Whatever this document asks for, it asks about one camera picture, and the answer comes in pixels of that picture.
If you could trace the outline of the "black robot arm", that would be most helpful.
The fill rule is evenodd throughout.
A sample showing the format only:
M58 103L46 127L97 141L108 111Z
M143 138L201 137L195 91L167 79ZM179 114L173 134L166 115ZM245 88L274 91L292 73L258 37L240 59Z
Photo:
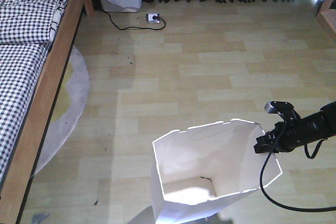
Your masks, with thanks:
M272 131L256 138L255 153L291 152L299 146L335 136L335 102L323 106L319 112L305 118L289 102L270 101L265 105L269 114L279 114L282 122Z

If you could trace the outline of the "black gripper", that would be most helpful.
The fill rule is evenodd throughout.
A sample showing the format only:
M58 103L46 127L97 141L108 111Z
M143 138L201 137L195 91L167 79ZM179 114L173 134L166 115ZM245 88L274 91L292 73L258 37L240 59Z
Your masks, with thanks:
M304 142L299 139L295 131L287 128L285 122L277 122L272 132L267 132L265 135L256 138L257 143L254 145L256 154L263 153L279 153L292 152L295 148L304 145Z

